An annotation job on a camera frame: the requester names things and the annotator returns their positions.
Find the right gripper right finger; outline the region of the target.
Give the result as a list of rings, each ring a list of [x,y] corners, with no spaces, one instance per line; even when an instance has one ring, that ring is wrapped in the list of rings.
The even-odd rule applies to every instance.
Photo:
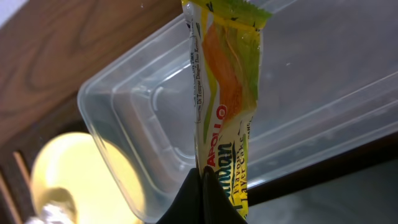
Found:
[[[226,197],[214,170],[206,166],[202,178],[203,215],[206,224],[246,224]]]

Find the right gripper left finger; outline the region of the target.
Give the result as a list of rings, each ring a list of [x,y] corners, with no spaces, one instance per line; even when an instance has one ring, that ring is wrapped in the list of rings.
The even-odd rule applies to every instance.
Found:
[[[203,221],[201,179],[197,168],[189,171],[169,209],[157,224],[200,224]]]

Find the white tissue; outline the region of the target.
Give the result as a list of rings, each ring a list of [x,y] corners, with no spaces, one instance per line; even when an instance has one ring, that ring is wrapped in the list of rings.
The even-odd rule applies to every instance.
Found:
[[[25,224],[75,224],[77,210],[71,193],[63,188],[47,189],[37,201],[38,211]]]

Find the green orange snack wrapper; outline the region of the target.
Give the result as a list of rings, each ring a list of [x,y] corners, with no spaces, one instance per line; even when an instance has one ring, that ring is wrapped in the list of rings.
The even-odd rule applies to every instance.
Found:
[[[249,137],[271,14],[240,0],[184,0],[182,7],[190,30],[196,165],[214,171],[228,203],[246,218]]]

